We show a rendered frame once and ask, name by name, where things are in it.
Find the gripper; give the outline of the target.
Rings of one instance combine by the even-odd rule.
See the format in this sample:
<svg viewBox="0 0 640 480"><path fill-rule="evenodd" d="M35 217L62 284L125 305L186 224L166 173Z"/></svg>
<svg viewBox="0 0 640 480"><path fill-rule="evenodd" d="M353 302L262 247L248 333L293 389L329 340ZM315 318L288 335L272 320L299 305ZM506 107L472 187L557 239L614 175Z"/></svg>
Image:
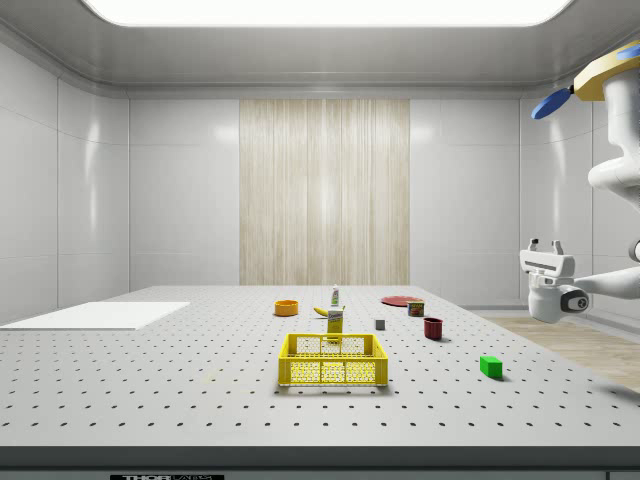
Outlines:
<svg viewBox="0 0 640 480"><path fill-rule="evenodd" d="M570 281L575 273L575 259L566 255L559 240L552 241L552 252L537 249L539 240L533 238L526 250L520 251L522 270L530 281Z"/></svg>

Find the drone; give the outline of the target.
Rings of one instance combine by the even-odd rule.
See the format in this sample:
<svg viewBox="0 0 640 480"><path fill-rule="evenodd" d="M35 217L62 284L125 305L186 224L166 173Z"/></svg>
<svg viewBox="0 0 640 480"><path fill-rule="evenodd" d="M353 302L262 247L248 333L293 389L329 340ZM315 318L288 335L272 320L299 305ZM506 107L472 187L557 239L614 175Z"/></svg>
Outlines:
<svg viewBox="0 0 640 480"><path fill-rule="evenodd" d="M571 95L583 101L603 101L603 83L624 71L640 68L640 40L603 55L589 63L568 88L561 88L543 99L531 112L535 120L559 109Z"/></svg>

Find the yellow basket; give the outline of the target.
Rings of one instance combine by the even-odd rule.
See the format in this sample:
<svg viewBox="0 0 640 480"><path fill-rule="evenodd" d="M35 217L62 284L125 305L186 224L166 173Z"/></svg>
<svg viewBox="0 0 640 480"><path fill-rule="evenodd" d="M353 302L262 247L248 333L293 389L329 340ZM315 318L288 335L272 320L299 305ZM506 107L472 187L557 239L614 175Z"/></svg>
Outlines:
<svg viewBox="0 0 640 480"><path fill-rule="evenodd" d="M374 334L286 335L280 385L387 385L388 356Z"/></svg>

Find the white board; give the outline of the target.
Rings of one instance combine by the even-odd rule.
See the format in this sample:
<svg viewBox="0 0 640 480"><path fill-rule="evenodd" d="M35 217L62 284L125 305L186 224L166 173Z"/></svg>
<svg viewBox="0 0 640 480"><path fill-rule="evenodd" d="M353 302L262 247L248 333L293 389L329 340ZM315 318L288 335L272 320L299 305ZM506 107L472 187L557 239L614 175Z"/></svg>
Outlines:
<svg viewBox="0 0 640 480"><path fill-rule="evenodd" d="M0 326L0 330L138 330L189 302L88 302Z"/></svg>

